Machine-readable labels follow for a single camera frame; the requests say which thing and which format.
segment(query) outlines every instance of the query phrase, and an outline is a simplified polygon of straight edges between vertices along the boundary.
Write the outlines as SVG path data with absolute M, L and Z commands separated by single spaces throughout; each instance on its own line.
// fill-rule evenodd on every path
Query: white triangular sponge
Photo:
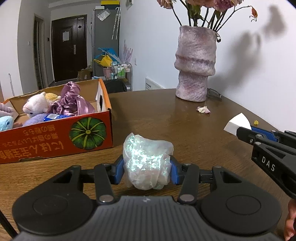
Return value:
M 243 113 L 238 114 L 237 116 L 233 117 L 225 126 L 224 130 L 229 132 L 230 134 L 237 135 L 237 129 L 239 127 L 244 127 L 249 130 L 251 129 L 250 122 L 248 119 L 244 116 Z

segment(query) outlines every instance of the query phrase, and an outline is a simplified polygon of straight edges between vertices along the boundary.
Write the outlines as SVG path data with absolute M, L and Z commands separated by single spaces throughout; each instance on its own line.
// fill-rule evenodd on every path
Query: blue gripper pad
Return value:
M 170 179 L 172 180 L 172 183 L 174 185 L 179 185 L 180 183 L 180 178 L 178 175 L 178 170 L 177 167 L 174 165 L 174 163 L 172 163 L 172 161 L 170 161 L 172 164 L 171 170 L 170 170 Z
M 251 126 L 252 131 L 258 132 L 262 135 L 266 135 L 267 139 L 270 141 L 278 142 L 278 139 L 274 136 L 274 134 L 270 131 L 266 131 L 264 129 L 260 129 L 258 127 Z
M 124 160 L 123 158 L 119 161 L 116 169 L 116 174 L 115 174 L 115 185 L 118 185 L 122 179 L 123 173 L 124 173 L 124 168 L 123 168 Z

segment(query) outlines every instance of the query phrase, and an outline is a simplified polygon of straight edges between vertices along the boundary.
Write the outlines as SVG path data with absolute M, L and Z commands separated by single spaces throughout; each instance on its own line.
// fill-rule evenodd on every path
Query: door frame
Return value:
M 58 19 L 52 20 L 51 21 L 51 53 L 52 53 L 52 71 L 53 71 L 53 76 L 54 76 L 54 41 L 53 41 L 53 38 L 54 38 L 54 36 L 53 36 L 54 25 L 52 24 L 52 22 L 53 21 L 56 21 L 56 20 L 71 19 L 71 18 L 84 18 L 84 20 L 85 20 L 84 21 L 84 46 L 85 46 L 85 56 L 86 56 L 86 62 L 87 62 L 87 14 L 75 15 L 75 16 L 71 16 L 71 17 L 58 18 Z
M 44 46 L 44 18 L 38 16 L 34 13 L 33 18 L 33 26 L 35 24 L 35 20 L 39 22 L 38 26 L 38 44 L 39 44 L 39 62 L 40 62 L 40 72 L 42 77 L 42 84 L 45 85 L 44 87 L 48 87 L 48 81 L 47 81 L 47 71 L 46 71 L 46 64 L 45 64 L 45 46 Z M 33 29 L 33 36 L 32 36 L 32 44 L 34 44 L 34 29 Z

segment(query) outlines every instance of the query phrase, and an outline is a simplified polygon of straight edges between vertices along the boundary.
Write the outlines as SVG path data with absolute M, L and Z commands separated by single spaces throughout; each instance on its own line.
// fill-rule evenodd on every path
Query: refrigerator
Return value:
M 114 33 L 114 38 L 112 40 L 113 27 L 115 22 L 115 16 L 117 13 L 116 7 L 120 5 L 105 5 L 105 9 L 108 9 L 111 14 L 103 21 L 98 18 L 103 9 L 93 10 L 92 16 L 92 57 L 95 59 L 96 56 L 100 55 L 102 51 L 98 48 L 113 48 L 117 56 L 119 56 L 119 30 L 116 39 L 116 29 Z M 100 77 L 104 76 L 103 69 L 95 62 L 93 62 L 93 75 Z

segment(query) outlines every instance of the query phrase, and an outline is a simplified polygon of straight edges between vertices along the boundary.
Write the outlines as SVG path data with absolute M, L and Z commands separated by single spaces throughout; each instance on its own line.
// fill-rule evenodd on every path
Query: bottle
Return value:
M 120 65 L 118 65 L 118 67 L 117 67 L 117 76 L 118 76 L 118 78 L 121 77 L 121 67 L 120 67 Z
M 121 77 L 122 78 L 125 78 L 126 77 L 126 70 L 125 70 L 123 64 L 121 65 Z

